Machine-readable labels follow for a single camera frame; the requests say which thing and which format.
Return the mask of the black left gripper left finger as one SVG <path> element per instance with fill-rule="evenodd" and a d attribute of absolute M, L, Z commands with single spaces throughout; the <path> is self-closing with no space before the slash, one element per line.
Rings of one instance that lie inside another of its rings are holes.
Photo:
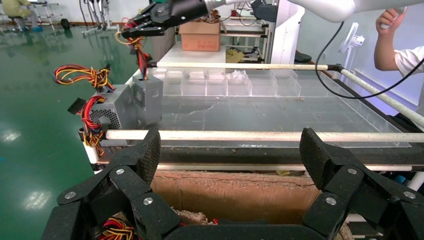
<path fill-rule="evenodd" d="M 142 239 L 165 239 L 181 219 L 151 188 L 160 151 L 160 133 L 151 129 L 140 144 L 119 150 L 101 172 L 63 191 L 42 239 L 94 240 L 117 213 L 128 217 Z"/>

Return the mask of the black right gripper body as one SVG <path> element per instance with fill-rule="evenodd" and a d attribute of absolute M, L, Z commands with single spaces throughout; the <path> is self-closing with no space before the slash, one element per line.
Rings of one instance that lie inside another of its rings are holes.
<path fill-rule="evenodd" d="M 204 0 L 167 0 L 150 11 L 155 25 L 182 25 L 208 13 Z"/>

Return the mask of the operator hand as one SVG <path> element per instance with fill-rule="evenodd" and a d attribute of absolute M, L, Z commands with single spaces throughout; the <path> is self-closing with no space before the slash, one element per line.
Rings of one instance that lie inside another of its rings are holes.
<path fill-rule="evenodd" d="M 375 22 L 378 35 L 393 36 L 403 22 L 407 9 L 407 7 L 386 9 Z"/>

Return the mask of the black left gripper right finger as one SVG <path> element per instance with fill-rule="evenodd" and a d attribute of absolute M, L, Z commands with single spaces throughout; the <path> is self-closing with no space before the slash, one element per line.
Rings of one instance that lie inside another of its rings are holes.
<path fill-rule="evenodd" d="M 301 133 L 301 161 L 320 195 L 303 225 L 332 240 L 350 212 L 362 216 L 385 240 L 424 237 L 424 198 L 368 169 L 348 149 L 324 143 L 311 128 Z"/>

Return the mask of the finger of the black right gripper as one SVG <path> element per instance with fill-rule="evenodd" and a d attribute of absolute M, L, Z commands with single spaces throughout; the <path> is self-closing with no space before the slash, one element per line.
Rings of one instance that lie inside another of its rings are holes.
<path fill-rule="evenodd" d="M 124 30 L 121 35 L 125 39 L 129 38 L 139 38 L 139 37 L 155 37 L 163 36 L 165 32 L 163 27 L 132 27 L 127 30 Z"/>
<path fill-rule="evenodd" d="M 127 22 L 128 27 L 155 27 L 157 24 L 153 21 L 153 16 L 155 15 L 156 9 L 154 7 L 146 7 L 139 11 L 139 13 L 132 17 Z"/>

